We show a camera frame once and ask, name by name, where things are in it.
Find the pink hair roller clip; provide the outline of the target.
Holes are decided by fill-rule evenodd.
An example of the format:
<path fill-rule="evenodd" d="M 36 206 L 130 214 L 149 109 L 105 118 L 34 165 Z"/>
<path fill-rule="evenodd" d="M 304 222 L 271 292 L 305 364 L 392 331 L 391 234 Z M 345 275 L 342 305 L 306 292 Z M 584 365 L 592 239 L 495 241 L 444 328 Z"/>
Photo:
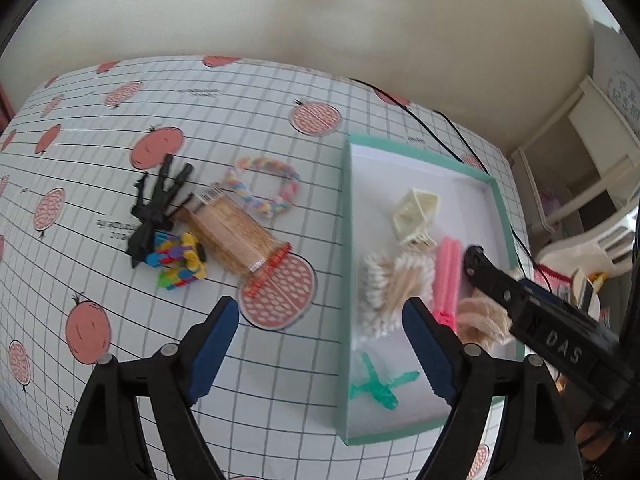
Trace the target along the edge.
<path fill-rule="evenodd" d="M 457 305 L 462 269 L 462 246 L 445 237 L 437 248 L 432 313 L 439 324 L 457 329 Z"/>

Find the bag of cotton swabs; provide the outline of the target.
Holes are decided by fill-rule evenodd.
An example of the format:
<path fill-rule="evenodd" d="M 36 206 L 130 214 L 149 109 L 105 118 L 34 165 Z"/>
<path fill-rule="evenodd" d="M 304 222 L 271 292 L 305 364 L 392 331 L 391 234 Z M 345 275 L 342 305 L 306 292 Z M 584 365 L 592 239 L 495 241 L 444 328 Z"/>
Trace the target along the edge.
<path fill-rule="evenodd" d="M 359 306 L 362 338 L 380 339 L 399 330 L 402 308 L 412 297 L 429 307 L 434 278 L 434 259 L 422 252 L 367 254 L 363 258 L 363 300 Z"/>

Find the black hair claw clip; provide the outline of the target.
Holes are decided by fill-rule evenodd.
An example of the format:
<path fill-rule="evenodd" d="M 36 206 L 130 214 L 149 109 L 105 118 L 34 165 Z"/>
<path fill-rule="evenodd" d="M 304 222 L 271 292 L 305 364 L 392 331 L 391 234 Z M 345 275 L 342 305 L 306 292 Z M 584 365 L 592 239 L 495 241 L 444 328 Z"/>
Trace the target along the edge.
<path fill-rule="evenodd" d="M 173 160 L 174 156 L 171 154 L 164 156 L 151 198 L 147 202 L 144 200 L 144 190 L 149 173 L 145 171 L 134 185 L 137 189 L 137 197 L 134 206 L 130 209 L 130 214 L 139 221 L 139 225 L 128 238 L 126 248 L 126 254 L 130 258 L 133 269 L 145 262 L 146 257 L 154 252 L 156 232 L 170 231 L 174 227 L 174 220 L 168 208 L 191 177 L 193 166 L 187 162 L 175 176 L 174 183 L 169 188 L 165 188 Z"/>

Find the cream lace scrunchie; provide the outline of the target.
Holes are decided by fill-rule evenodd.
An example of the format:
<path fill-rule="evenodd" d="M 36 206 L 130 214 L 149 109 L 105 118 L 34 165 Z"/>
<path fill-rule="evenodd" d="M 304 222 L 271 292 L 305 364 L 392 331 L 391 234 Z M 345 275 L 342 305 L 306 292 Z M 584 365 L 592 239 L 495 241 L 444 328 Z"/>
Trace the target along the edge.
<path fill-rule="evenodd" d="M 457 335 L 464 344 L 478 344 L 486 351 L 513 339 L 506 309 L 479 290 L 458 303 L 456 323 Z"/>

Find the teal translucent hair clip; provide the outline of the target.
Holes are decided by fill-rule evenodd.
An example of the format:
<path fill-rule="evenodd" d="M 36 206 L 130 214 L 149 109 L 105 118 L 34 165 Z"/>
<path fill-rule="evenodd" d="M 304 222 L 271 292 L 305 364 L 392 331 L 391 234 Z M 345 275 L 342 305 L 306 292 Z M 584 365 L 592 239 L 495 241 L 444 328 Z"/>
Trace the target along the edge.
<path fill-rule="evenodd" d="M 398 408 L 399 400 L 394 390 L 415 382 L 419 378 L 420 373 L 417 370 L 403 372 L 389 382 L 382 382 L 370 356 L 366 352 L 363 352 L 361 359 L 366 368 L 368 379 L 362 384 L 351 384 L 349 386 L 349 400 L 355 400 L 358 396 L 368 394 L 377 404 L 380 404 L 382 408 L 385 408 L 387 411 L 395 411 L 396 408 Z"/>

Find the white chair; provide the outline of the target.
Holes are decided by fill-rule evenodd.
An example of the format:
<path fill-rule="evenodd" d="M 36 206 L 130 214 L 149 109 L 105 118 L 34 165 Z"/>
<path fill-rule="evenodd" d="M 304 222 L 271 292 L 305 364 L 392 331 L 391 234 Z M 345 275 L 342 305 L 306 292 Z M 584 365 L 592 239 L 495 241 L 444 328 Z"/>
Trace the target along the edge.
<path fill-rule="evenodd" d="M 638 204 L 629 203 L 588 232 L 542 248 L 536 263 L 565 276 L 577 270 L 609 278 L 625 274 L 632 268 L 637 219 Z"/>

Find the clear toothpick box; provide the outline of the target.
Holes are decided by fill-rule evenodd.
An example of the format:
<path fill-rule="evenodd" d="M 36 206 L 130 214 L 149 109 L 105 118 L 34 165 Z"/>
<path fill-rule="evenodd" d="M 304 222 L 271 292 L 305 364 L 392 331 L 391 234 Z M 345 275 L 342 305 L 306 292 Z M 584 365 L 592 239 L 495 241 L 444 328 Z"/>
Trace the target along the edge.
<path fill-rule="evenodd" d="M 254 297 L 291 251 L 224 191 L 211 186 L 190 194 L 174 211 L 227 271 L 238 276 L 247 296 Z"/>

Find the cream hair claw clip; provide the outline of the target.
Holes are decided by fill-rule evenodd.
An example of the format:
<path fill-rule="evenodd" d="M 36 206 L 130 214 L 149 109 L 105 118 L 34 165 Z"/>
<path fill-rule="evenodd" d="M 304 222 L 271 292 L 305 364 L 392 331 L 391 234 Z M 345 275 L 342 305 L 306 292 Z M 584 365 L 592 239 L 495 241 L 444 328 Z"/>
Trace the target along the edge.
<path fill-rule="evenodd" d="M 390 216 L 396 238 L 401 246 L 412 246 L 421 252 L 437 246 L 430 229 L 439 213 L 439 196 L 412 188 L 402 198 Z"/>

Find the teal shallow box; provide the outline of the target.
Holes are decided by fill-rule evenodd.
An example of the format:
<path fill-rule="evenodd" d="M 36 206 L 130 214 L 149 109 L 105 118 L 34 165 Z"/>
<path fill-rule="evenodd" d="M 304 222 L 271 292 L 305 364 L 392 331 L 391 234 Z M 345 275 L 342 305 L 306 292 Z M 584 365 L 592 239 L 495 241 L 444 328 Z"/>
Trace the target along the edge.
<path fill-rule="evenodd" d="M 347 445 L 442 426 L 433 392 L 402 328 L 402 300 L 433 309 L 446 240 L 480 245 L 498 268 L 516 252 L 497 181 L 431 150 L 374 136 L 347 142 L 343 192 L 343 356 L 337 432 Z"/>

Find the pomegranate grid tablecloth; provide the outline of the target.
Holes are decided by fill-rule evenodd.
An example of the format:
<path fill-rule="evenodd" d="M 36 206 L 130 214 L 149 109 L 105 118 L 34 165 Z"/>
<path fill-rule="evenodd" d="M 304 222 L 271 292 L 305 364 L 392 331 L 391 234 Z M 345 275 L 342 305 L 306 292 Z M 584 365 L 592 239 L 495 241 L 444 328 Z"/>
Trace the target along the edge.
<path fill-rule="evenodd" d="M 1 143 L 1 405 L 56 478 L 412 479 L 449 408 L 369 278 L 526 263 L 506 158 L 370 84 L 145 58 L 57 76 Z"/>

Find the white shelf unit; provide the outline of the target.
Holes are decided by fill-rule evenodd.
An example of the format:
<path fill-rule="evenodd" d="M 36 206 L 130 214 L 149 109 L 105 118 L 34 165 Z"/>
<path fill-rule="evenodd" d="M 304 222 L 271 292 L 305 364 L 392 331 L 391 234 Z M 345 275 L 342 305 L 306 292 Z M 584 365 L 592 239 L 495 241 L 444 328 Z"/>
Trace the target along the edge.
<path fill-rule="evenodd" d="M 603 196 L 614 209 L 639 193 L 639 55 L 593 24 L 593 66 L 531 138 L 511 154 L 528 234 L 575 231 L 579 209 Z"/>

